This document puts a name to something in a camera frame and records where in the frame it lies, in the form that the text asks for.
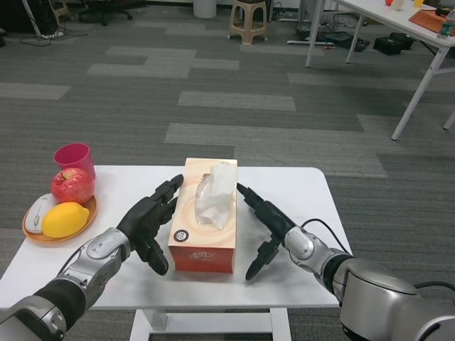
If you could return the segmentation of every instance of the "floor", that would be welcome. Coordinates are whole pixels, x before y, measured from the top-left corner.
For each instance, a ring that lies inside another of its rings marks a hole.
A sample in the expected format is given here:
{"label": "floor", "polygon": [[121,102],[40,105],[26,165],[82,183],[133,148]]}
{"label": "floor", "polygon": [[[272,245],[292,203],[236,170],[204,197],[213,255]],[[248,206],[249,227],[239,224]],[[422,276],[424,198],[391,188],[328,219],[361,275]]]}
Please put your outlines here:
{"label": "floor", "polygon": [[[48,192],[63,144],[91,145],[97,164],[182,165],[186,157],[242,166],[311,166],[327,176],[353,253],[412,283],[455,283],[455,109],[452,75],[431,83],[399,141],[390,135],[432,60],[418,42],[371,48],[289,46],[291,23],[269,40],[228,40],[229,11],[150,6],[108,27],[68,23],[71,39],[0,49],[0,275],[23,241],[28,206]],[[360,37],[388,35],[367,26]],[[448,59],[445,65],[454,65]],[[424,295],[453,303],[444,289]],[[338,309],[289,310],[292,339],[345,340]],[[133,312],[89,312],[66,340],[128,340]],[[269,340],[264,335],[154,337]]]}

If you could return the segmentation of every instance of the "plastic cup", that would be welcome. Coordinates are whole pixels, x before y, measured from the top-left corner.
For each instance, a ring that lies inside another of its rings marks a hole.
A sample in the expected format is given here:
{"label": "plastic cup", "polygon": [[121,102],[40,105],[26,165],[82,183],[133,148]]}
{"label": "plastic cup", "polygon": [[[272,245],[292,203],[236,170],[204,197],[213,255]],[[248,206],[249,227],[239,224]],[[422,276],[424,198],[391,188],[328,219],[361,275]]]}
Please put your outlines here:
{"label": "plastic cup", "polygon": [[414,0],[414,7],[422,7],[424,0]]}
{"label": "plastic cup", "polygon": [[90,147],[86,144],[67,144],[58,149],[54,154],[54,161],[61,169],[81,168],[95,179],[95,167],[93,165]]}

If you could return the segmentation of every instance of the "lemon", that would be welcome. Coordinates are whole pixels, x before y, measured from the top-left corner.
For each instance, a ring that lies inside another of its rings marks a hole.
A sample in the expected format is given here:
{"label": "lemon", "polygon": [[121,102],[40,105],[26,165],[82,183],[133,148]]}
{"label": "lemon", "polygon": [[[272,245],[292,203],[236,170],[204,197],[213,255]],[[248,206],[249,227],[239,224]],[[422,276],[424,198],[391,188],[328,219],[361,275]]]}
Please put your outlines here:
{"label": "lemon", "polygon": [[64,202],[55,206],[43,218],[43,234],[52,238],[70,236],[82,229],[90,211],[77,202]]}

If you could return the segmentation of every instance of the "white desk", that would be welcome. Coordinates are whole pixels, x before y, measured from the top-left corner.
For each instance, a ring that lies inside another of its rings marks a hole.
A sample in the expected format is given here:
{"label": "white desk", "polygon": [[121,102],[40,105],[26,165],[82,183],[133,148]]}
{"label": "white desk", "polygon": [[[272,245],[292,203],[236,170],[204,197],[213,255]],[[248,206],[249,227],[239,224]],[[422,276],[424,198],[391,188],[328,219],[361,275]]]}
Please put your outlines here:
{"label": "white desk", "polygon": [[[117,226],[128,209],[155,187],[181,173],[183,167],[97,166],[98,216],[80,236],[54,247],[26,239],[0,280],[0,309],[35,293],[55,277],[65,260],[84,241]],[[239,167],[238,181],[271,200],[295,222],[312,217],[326,221],[349,249],[327,182],[315,168]],[[106,285],[94,309],[139,309],[131,340],[148,340],[158,333],[268,332],[275,340],[290,341],[284,308],[335,307],[337,300],[314,277],[293,265],[282,250],[249,283],[245,274],[257,248],[269,240],[267,228],[252,215],[239,195],[237,250],[234,274],[175,272],[167,247],[171,224],[161,227],[157,241],[169,261],[160,277],[133,253]],[[308,226],[330,247],[338,247],[330,233],[317,222]],[[270,313],[164,314],[167,308],[271,308]]]}
{"label": "white desk", "polygon": [[[306,58],[306,66],[310,67],[311,64],[311,54],[314,49],[314,43],[316,41],[316,34],[319,27],[319,21],[321,20],[321,14],[323,12],[324,4],[326,0],[317,0],[316,11],[314,12],[313,22],[311,24],[311,35],[310,35],[310,48],[309,53]],[[354,33],[353,43],[350,47],[348,58],[346,62],[350,62],[350,57],[353,54],[355,44],[357,43],[357,37],[362,27],[363,19],[365,16],[373,18],[374,20],[387,25],[391,28],[394,28],[397,31],[409,34],[417,40],[424,41],[430,45],[433,45],[438,48],[437,54],[434,56],[432,63],[430,64],[423,80],[420,82],[419,87],[417,88],[414,96],[411,99],[411,102],[406,108],[401,121],[399,122],[395,132],[392,135],[392,140],[397,140],[400,137],[402,130],[404,129],[407,121],[411,117],[414,108],[422,97],[424,91],[426,90],[429,81],[432,79],[433,75],[439,73],[447,73],[455,71],[455,67],[448,67],[445,69],[439,69],[444,58],[446,57],[447,52],[451,47],[455,46],[455,37],[450,37],[447,39],[438,39],[437,34],[423,28],[415,23],[411,23],[409,18],[416,14],[420,9],[413,7],[413,1],[405,0],[405,5],[399,11],[393,11],[390,6],[386,6],[383,0],[336,0],[339,4],[346,6],[352,9],[355,12],[360,13],[360,18],[358,21],[357,28]],[[432,7],[423,6],[423,9],[431,9]],[[444,125],[445,129],[448,129],[455,120],[455,113],[452,115],[452,118]]]}

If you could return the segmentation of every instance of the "white computer mouse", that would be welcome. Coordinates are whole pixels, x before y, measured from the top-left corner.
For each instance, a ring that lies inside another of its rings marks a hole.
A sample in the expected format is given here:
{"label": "white computer mouse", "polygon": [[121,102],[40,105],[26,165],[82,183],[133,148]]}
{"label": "white computer mouse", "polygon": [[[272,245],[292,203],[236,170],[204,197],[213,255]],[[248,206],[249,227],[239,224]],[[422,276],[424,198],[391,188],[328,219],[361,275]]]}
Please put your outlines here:
{"label": "white computer mouse", "polygon": [[30,207],[26,218],[26,229],[31,233],[41,233],[41,222],[50,209],[58,205],[52,193],[39,197]]}

